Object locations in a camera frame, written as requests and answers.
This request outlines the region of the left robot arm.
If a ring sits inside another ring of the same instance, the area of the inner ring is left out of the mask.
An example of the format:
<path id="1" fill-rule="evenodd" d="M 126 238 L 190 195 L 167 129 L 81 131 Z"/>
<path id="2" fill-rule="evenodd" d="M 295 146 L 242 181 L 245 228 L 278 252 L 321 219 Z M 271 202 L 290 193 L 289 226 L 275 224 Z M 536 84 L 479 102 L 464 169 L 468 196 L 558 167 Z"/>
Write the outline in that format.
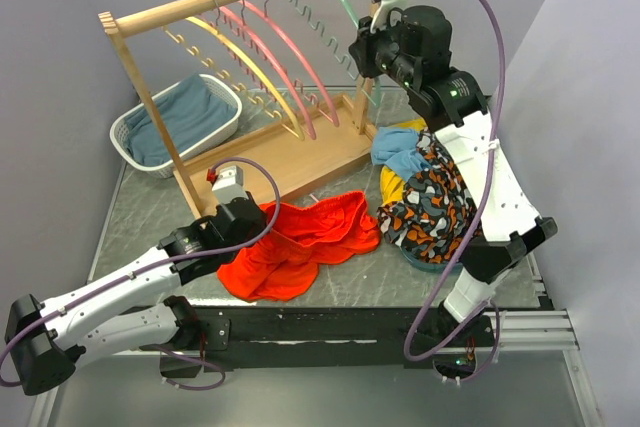
<path id="1" fill-rule="evenodd" d="M 3 360 L 27 396 L 51 390 L 102 357 L 138 347 L 203 345 L 195 309 L 172 290 L 216 272 L 267 232 L 267 216 L 249 195 L 217 206 L 213 215 L 179 227 L 128 265 L 67 294 L 11 305 Z M 167 293 L 140 309 L 146 298 Z"/>

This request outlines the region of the green hanger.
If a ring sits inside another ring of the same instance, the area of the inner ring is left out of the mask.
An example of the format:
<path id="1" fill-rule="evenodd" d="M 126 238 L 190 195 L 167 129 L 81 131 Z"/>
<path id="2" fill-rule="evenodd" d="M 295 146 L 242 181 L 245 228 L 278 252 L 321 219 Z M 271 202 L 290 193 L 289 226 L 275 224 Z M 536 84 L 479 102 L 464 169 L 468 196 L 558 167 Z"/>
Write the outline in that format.
<path id="1" fill-rule="evenodd" d="M 365 90 L 365 79 L 357 72 L 355 62 L 348 53 L 344 40 L 347 33 L 354 33 L 359 17 L 349 0 L 286 0 L 307 26 L 317 35 L 322 45 L 330 52 L 334 61 L 361 88 L 369 107 L 378 107 L 382 100 L 380 82 L 374 80 L 369 91 Z"/>

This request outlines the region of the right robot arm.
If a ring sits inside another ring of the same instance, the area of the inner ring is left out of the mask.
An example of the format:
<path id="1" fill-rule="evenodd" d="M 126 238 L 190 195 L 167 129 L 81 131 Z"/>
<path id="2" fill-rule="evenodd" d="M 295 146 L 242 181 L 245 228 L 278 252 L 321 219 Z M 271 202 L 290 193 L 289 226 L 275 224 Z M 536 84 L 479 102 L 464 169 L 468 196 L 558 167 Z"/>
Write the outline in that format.
<path id="1" fill-rule="evenodd" d="M 397 20 L 359 20 L 349 47 L 365 78 L 388 76 L 425 121 L 416 151 L 425 164 L 402 197 L 378 210 L 385 240 L 418 261 L 460 266 L 435 315 L 416 319 L 438 342 L 460 345 L 509 270 L 557 232 L 529 202 L 495 133 L 497 107 L 476 79 L 451 64 L 452 26 L 435 7 Z"/>

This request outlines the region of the orange shorts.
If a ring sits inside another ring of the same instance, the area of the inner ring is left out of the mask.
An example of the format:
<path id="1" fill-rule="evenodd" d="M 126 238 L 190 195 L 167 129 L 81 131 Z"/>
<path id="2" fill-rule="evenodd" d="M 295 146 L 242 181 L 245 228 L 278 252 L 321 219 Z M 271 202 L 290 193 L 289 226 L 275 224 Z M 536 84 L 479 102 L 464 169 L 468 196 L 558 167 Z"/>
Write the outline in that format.
<path id="1" fill-rule="evenodd" d="M 380 244 L 377 221 L 362 191 L 323 199 L 308 207 L 273 202 L 262 210 L 273 229 L 219 268 L 218 280 L 243 301 L 290 301 L 304 294 L 322 265 L 342 264 Z"/>

